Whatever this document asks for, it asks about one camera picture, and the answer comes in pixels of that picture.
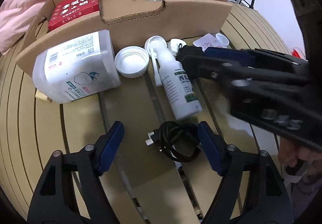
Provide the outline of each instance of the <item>wooden table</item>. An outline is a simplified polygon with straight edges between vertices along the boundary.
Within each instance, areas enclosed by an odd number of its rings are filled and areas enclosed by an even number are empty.
[[[233,7],[221,31],[236,49],[261,47],[288,53],[268,22],[258,12],[243,6]],[[45,22],[38,27],[37,38],[46,32]],[[199,223],[197,214],[206,214],[221,178],[211,170],[204,153],[195,161],[182,164],[184,182],[189,183],[196,202],[193,206],[173,161],[145,144],[148,132],[165,120],[174,120],[163,88],[154,86],[151,64],[148,72],[137,79],[120,77],[122,86],[117,89],[59,105],[34,98],[32,79],[14,62],[20,46],[21,40],[0,58],[0,185],[25,219],[33,191],[52,152],[79,151],[105,133],[104,124],[108,128],[119,120],[125,125],[124,140],[110,170],[100,180],[120,222]],[[280,169],[276,136],[230,116],[227,100],[216,83],[199,79],[193,85],[203,111],[189,122],[206,120],[227,143],[243,151],[267,150]],[[88,217],[78,175],[73,177],[80,212]],[[240,213],[247,181],[245,172],[232,217]]]

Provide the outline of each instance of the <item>white plastic cap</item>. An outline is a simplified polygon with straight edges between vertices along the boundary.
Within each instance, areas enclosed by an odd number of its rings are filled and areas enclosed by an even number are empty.
[[[225,46],[229,45],[229,39],[221,33],[216,34],[216,39],[218,39]]]
[[[158,49],[158,48],[164,48],[164,47],[166,47],[166,41],[161,36],[152,36],[151,38],[148,38],[144,44],[144,49],[147,51],[147,53],[149,53],[150,57],[151,57],[151,52],[150,52],[151,48]]]
[[[169,41],[168,49],[174,56],[178,54],[180,44],[182,44],[182,46],[187,45],[187,43],[185,43],[183,40],[180,40],[178,38],[173,38]]]
[[[141,47],[129,46],[115,56],[115,66],[119,73],[129,79],[142,76],[149,65],[149,55]]]

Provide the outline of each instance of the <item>green label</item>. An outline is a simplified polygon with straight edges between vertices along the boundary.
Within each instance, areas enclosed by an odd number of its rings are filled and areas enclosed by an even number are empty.
[[[191,93],[191,94],[188,94],[188,95],[185,95],[185,98],[186,98],[186,101],[187,102],[191,102],[191,101],[196,101],[198,100],[196,95],[194,93]]]
[[[184,71],[178,71],[174,73],[175,75],[181,75],[181,74],[186,74]]]

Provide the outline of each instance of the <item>white plastic jug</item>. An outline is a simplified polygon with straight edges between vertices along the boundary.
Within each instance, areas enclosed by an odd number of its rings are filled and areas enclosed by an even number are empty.
[[[33,83],[57,103],[120,86],[109,31],[74,38],[39,54]]]

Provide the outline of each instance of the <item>white paper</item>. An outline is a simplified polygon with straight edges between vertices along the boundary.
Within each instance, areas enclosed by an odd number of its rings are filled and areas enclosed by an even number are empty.
[[[205,51],[208,47],[217,47],[217,48],[225,48],[227,47],[223,45],[216,37],[214,37],[212,34],[208,33],[204,35],[203,37],[195,40],[193,44],[196,47],[202,47],[202,50]]]

